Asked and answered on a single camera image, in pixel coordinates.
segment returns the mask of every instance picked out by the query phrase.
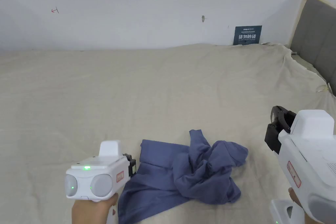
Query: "mattress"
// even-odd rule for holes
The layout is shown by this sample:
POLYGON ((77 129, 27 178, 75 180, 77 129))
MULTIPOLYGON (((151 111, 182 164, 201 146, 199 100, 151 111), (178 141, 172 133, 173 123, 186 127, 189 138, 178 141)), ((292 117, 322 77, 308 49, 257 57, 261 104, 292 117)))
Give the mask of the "mattress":
POLYGON ((120 139, 137 160, 142 139, 188 145, 191 129, 210 144, 249 149, 232 177, 234 204, 191 200, 142 223, 270 223, 273 198, 289 183, 264 142, 275 105, 298 112, 336 99, 325 81, 276 44, 197 44, 164 50, 25 51, 0 55, 1 223, 71 223, 65 171, 120 139))

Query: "sticker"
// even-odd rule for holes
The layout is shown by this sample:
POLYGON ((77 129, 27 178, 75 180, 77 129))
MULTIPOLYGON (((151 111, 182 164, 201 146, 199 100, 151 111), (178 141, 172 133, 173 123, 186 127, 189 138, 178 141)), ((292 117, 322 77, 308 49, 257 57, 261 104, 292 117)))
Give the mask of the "sticker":
POLYGON ((236 26, 233 45, 259 44, 262 26, 236 26))
POLYGON ((297 186, 297 188, 300 188, 301 186, 301 180, 300 178, 298 177, 294 167, 292 166, 292 163, 289 161, 288 164, 287 164, 287 169, 289 170, 289 173, 291 174, 292 178, 294 179, 294 182, 297 186))
POLYGON ((124 171, 119 172, 119 173, 116 175, 116 182, 118 183, 118 182, 121 181, 123 178, 124 178, 124 171))

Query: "finger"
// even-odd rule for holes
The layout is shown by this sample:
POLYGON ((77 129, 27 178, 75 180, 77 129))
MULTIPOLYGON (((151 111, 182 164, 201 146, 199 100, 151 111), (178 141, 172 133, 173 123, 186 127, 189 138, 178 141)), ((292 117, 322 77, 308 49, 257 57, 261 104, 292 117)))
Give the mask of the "finger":
POLYGON ((297 198, 297 196, 296 196, 296 194, 295 194, 295 192, 294 192, 294 190, 293 190, 292 187, 290 187, 290 188, 288 189, 288 192, 289 192, 289 196, 291 197, 291 199, 292 199, 297 205, 299 205, 300 207, 302 207, 302 205, 301 205, 299 199, 297 198))
POLYGON ((119 195, 116 193, 110 199, 106 200, 106 203, 109 205, 109 207, 116 205, 116 202, 118 201, 118 197, 119 195))

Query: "white wall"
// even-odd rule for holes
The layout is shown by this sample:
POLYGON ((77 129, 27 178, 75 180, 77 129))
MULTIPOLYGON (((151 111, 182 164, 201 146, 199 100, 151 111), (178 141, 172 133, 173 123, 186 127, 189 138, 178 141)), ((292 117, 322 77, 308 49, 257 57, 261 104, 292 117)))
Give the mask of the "white wall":
POLYGON ((230 45, 247 25, 263 25, 261 42, 286 44, 300 1, 0 0, 0 50, 230 45))

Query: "dark blue sign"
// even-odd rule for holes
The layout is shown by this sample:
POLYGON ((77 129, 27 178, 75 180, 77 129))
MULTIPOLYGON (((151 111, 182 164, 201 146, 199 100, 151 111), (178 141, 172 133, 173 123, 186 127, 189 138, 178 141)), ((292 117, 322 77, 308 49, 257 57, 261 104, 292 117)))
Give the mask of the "dark blue sign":
POLYGON ((236 26, 233 45, 259 44, 262 26, 236 26))

